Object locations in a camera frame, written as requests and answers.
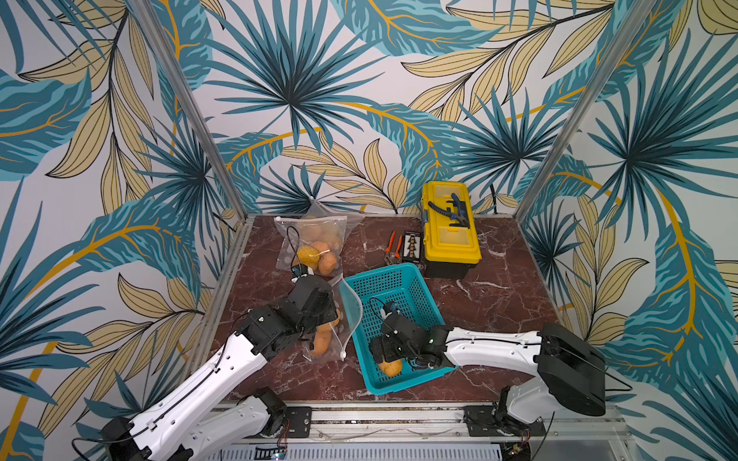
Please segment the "clear zipper bag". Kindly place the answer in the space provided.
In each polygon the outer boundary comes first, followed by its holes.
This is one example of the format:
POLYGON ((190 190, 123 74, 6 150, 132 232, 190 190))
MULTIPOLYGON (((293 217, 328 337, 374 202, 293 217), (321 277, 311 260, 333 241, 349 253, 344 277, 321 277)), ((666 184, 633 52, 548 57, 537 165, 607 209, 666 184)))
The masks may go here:
POLYGON ((336 235, 340 236, 343 241, 364 219, 364 216, 359 212, 340 211, 336 207, 329 207, 317 200, 311 201, 306 217, 321 220, 323 223, 337 224, 336 235))

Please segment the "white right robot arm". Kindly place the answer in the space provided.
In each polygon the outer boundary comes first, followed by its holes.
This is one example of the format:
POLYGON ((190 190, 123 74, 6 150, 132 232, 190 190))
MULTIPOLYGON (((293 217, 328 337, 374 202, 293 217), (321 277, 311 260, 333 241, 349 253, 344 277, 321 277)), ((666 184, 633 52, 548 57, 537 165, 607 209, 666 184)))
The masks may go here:
POLYGON ((530 426, 560 409, 605 415, 605 358, 557 324, 523 333, 422 328, 394 311, 369 348, 377 364, 401 359, 419 370, 484 366, 530 376, 501 393, 495 418, 505 424, 530 426))

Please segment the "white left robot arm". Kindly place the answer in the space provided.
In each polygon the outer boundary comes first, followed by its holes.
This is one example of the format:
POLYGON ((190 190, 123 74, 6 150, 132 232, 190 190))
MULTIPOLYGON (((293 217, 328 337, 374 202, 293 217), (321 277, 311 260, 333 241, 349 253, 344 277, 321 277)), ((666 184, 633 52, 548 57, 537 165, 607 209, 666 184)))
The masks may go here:
POLYGON ((288 294, 250 309, 213 357, 171 393, 132 419, 110 420, 100 436, 107 456, 200 460, 242 437, 280 434, 286 406, 268 388, 217 415, 211 409, 270 360, 337 317, 326 280, 297 278, 288 294))

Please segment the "teal plastic basket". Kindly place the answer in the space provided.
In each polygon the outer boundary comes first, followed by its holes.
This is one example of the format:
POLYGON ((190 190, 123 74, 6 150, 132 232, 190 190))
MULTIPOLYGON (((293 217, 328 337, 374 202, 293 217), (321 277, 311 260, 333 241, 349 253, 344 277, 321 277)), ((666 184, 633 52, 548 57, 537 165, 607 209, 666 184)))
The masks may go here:
POLYGON ((441 313, 420 270, 411 263, 370 270, 345 279, 362 304, 361 322, 353 340, 364 383, 376 396, 404 391, 452 372, 450 368, 414 370, 407 362, 397 376, 386 376, 374 362, 370 341, 381 334, 381 305, 394 303, 405 317, 422 328, 443 326, 441 313))

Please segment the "clear dotted bag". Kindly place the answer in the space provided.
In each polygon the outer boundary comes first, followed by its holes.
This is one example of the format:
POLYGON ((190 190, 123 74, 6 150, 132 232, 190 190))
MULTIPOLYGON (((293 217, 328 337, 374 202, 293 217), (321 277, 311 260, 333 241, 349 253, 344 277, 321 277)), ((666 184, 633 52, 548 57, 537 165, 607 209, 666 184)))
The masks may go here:
POLYGON ((311 349, 315 333, 311 334, 302 348, 303 358, 307 362, 328 363, 344 360, 347 357, 348 344, 363 317, 363 306, 359 295, 342 276, 329 280, 329 284, 332 286, 332 293, 334 293, 338 319, 321 327, 330 327, 334 332, 334 337, 328 351, 320 357, 314 357, 311 354, 311 349))
POLYGON ((296 257, 301 246, 312 246, 321 252, 333 252, 338 258, 338 264, 330 276, 319 273, 318 267, 313 270, 315 274, 322 277, 332 278, 342 272, 341 252, 344 242, 336 235, 337 224, 323 223, 318 219, 307 217, 301 219, 276 217, 274 219, 278 233, 284 238, 280 253, 277 258, 276 268, 289 271, 293 265, 300 263, 296 257))

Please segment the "potato orange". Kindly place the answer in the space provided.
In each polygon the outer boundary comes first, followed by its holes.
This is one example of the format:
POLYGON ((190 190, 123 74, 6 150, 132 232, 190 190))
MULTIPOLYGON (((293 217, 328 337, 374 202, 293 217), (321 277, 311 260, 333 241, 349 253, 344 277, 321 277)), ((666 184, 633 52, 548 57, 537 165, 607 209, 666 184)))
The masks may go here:
POLYGON ((338 258, 335 253, 327 252, 321 255, 318 261, 318 271, 323 276, 330 276, 338 264, 338 258))

